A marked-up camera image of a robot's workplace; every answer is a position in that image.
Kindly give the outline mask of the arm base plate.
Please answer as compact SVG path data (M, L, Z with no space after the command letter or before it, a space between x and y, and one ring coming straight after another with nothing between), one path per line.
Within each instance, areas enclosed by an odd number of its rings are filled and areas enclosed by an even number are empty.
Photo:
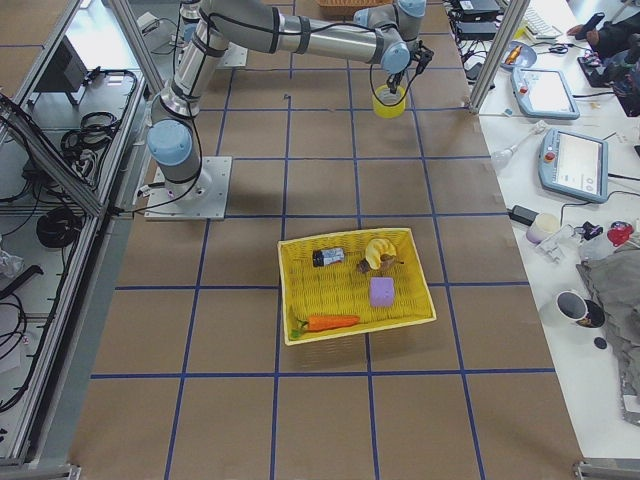
M150 191L144 216L158 221L222 221L226 215L231 171L230 156L205 156L198 179L179 185L167 182L157 167L154 181L162 186Z

